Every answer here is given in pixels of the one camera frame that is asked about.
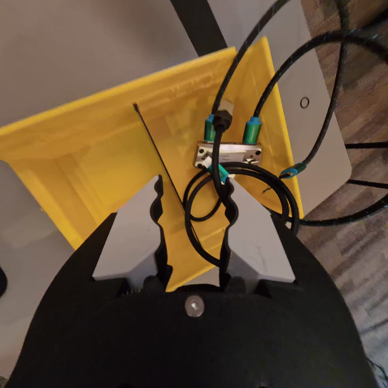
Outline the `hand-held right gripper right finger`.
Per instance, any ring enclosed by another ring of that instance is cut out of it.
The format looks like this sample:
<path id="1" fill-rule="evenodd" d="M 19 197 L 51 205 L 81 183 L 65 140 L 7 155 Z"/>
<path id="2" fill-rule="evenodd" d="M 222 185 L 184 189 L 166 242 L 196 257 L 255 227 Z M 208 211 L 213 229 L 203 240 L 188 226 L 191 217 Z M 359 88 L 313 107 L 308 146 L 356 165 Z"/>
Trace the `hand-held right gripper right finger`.
<path id="1" fill-rule="evenodd" d="M 294 283 L 295 275 L 270 212 L 233 178 L 225 185 L 229 221 L 220 251 L 220 286 L 241 278 L 248 292 L 261 280 Z"/>

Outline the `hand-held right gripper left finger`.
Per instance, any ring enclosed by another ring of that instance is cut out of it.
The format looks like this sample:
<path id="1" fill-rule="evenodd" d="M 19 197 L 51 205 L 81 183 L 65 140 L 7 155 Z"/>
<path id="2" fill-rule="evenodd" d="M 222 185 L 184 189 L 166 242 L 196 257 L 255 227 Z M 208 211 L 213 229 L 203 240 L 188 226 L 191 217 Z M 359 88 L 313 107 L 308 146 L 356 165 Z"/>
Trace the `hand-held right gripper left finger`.
<path id="1" fill-rule="evenodd" d="M 93 272 L 95 281 L 126 279 L 131 291 L 156 278 L 162 292 L 172 275 L 162 216 L 163 180 L 153 177 L 119 208 Z"/>

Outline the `yellow plastic bin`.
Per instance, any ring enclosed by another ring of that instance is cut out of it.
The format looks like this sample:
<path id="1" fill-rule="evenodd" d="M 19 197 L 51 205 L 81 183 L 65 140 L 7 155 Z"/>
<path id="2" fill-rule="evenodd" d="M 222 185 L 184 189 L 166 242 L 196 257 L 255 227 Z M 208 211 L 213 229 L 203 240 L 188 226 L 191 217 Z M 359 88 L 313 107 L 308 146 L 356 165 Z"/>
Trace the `yellow plastic bin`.
<path id="1" fill-rule="evenodd" d="M 199 171 L 193 166 L 197 142 L 203 140 L 205 119 L 235 54 L 234 47 L 227 48 L 5 125 L 1 160 L 74 249 L 154 176 L 162 175 L 160 223 L 173 267 L 167 286 L 172 291 L 214 268 L 191 246 L 178 196 L 182 199 Z M 247 50 L 224 94 L 234 109 L 223 142 L 242 140 L 274 74 L 265 36 Z M 259 118 L 261 167 L 279 176 L 294 159 L 277 84 Z"/>

